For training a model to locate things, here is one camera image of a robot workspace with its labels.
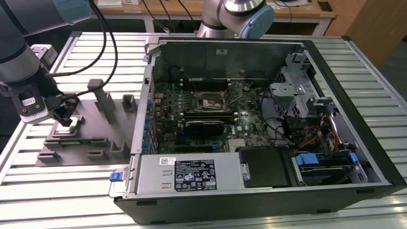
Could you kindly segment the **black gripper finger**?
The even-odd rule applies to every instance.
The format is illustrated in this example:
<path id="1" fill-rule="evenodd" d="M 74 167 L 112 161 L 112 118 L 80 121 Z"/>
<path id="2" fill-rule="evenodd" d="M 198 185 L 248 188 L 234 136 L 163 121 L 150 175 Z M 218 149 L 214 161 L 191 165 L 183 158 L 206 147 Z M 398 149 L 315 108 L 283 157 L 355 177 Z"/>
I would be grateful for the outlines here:
<path id="1" fill-rule="evenodd" d="M 75 110 L 55 110 L 55 120 L 63 127 L 70 127 L 72 124 L 71 116 Z"/>

